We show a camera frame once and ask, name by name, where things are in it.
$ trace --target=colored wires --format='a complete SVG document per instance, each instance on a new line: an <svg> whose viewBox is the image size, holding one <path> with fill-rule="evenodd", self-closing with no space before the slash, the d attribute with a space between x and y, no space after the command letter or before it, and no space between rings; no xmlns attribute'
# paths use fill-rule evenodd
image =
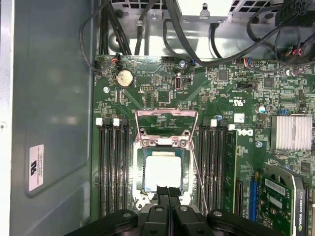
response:
<svg viewBox="0 0 315 236"><path fill-rule="evenodd" d="M252 59L251 58L243 58L243 59L244 59L244 66L248 67L250 65Z"/></svg>

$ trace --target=mounting hole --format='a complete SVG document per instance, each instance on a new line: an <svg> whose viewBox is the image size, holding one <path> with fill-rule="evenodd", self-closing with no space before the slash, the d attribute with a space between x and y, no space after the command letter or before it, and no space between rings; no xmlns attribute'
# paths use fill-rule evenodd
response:
<svg viewBox="0 0 315 236"><path fill-rule="evenodd" d="M252 24L258 24L259 23L259 18L258 17L254 17L252 20Z"/></svg>
<svg viewBox="0 0 315 236"><path fill-rule="evenodd" d="M265 15L265 19L269 20L271 18L273 18L275 15L273 13L268 13Z"/></svg>

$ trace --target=heatsink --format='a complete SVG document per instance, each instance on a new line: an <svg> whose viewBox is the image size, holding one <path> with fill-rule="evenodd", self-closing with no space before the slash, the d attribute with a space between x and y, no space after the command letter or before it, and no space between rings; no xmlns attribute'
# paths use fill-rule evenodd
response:
<svg viewBox="0 0 315 236"><path fill-rule="evenodd" d="M311 150L311 116L272 116L271 143L273 150Z"/></svg>

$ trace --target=capacitor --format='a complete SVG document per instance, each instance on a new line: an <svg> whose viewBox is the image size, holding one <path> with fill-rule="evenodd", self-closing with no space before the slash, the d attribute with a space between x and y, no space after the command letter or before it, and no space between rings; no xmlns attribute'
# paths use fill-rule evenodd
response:
<svg viewBox="0 0 315 236"><path fill-rule="evenodd" d="M179 61L178 63L179 68L184 69L186 67L186 62L184 60Z"/></svg>
<svg viewBox="0 0 315 236"><path fill-rule="evenodd" d="M134 78L130 71L121 70L116 76L117 83L122 88L128 88L133 84Z"/></svg>
<svg viewBox="0 0 315 236"><path fill-rule="evenodd" d="M220 121L220 120L223 119L223 117L222 117L221 115L216 115L216 116L215 116L215 119L216 119L217 121Z"/></svg>
<svg viewBox="0 0 315 236"><path fill-rule="evenodd" d="M258 112L261 113L261 114L264 114L266 112L266 108L264 106L260 106L258 108Z"/></svg>

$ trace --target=pcie slot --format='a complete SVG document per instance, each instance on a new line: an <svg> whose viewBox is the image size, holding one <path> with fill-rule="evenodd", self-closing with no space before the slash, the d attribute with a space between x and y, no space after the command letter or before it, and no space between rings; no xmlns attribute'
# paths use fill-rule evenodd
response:
<svg viewBox="0 0 315 236"><path fill-rule="evenodd" d="M240 180L237 180L234 213L239 216L242 216L242 213L243 213L243 192L244 192L244 183Z"/></svg>
<svg viewBox="0 0 315 236"><path fill-rule="evenodd" d="M305 236L308 236L308 228L309 228L309 206L310 206L310 185L304 183L305 190Z"/></svg>
<svg viewBox="0 0 315 236"><path fill-rule="evenodd" d="M250 205L249 205L249 219L256 221L256 209L257 209L257 188L256 181L250 181Z"/></svg>

